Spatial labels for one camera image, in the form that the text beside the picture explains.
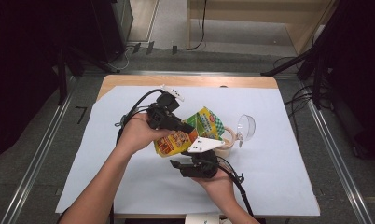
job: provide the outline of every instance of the person's right hand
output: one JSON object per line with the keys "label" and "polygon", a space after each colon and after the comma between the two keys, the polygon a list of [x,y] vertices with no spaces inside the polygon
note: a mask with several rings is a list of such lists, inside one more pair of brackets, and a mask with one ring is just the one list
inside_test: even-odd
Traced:
{"label": "person's right hand", "polygon": [[233,182],[228,174],[218,169],[214,177],[208,178],[192,178],[194,181],[202,185],[207,191],[212,201],[220,210],[228,207],[228,204],[237,203],[234,196]]}
{"label": "person's right hand", "polygon": [[154,130],[147,124],[149,117],[146,113],[134,115],[124,127],[123,134],[118,140],[116,150],[127,150],[131,154],[147,147],[153,140],[166,137],[174,131],[160,129]]}

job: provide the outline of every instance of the white card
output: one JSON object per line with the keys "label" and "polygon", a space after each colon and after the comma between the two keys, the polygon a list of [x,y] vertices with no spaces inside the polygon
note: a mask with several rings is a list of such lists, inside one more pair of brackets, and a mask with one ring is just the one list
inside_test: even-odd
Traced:
{"label": "white card", "polygon": [[187,214],[185,224],[219,224],[219,214]]}

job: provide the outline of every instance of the small tag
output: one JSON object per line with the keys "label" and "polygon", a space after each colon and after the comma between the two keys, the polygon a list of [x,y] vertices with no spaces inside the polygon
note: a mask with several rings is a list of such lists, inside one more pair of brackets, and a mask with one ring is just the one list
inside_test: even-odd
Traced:
{"label": "small tag", "polygon": [[177,51],[178,51],[178,47],[176,45],[173,45],[173,55],[175,55]]}
{"label": "small tag", "polygon": [[60,195],[62,195],[62,193],[63,193],[63,189],[57,189],[54,194],[57,195],[57,196],[60,196]]}
{"label": "small tag", "polygon": [[138,52],[139,48],[141,48],[141,43],[138,43],[134,46],[134,51],[132,53]]}
{"label": "small tag", "polygon": [[164,90],[164,91],[167,91],[168,93],[170,93],[173,97],[175,97],[176,99],[184,102],[185,101],[185,97],[181,96],[181,94],[179,94],[178,91],[174,90],[174,89],[171,89],[169,87],[167,87],[166,85],[162,84],[161,85],[161,88]]}
{"label": "small tag", "polygon": [[187,214],[185,224],[219,224],[219,214]]}
{"label": "small tag", "polygon": [[146,55],[152,53],[153,45],[155,45],[155,41],[149,42],[149,46],[147,47],[147,50],[146,50]]}

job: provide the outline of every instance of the person's left hand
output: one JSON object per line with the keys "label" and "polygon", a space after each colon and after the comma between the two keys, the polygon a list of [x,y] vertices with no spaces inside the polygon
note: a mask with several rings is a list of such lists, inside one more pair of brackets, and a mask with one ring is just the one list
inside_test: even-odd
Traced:
{"label": "person's left hand", "polygon": [[147,147],[150,142],[166,137],[174,132],[166,129],[151,129],[147,121],[147,114],[139,113],[134,115],[124,127],[123,134],[118,140],[116,149],[123,148],[123,150],[130,150],[133,154]]}

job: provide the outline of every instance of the colorful snack box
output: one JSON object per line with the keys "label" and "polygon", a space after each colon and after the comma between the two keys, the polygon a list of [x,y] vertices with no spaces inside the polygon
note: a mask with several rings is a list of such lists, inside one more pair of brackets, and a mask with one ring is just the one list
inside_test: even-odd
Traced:
{"label": "colorful snack box", "polygon": [[156,152],[160,156],[168,157],[187,151],[198,136],[222,140],[221,135],[225,131],[222,121],[206,107],[184,122],[195,128],[193,132],[176,132],[154,141]]}

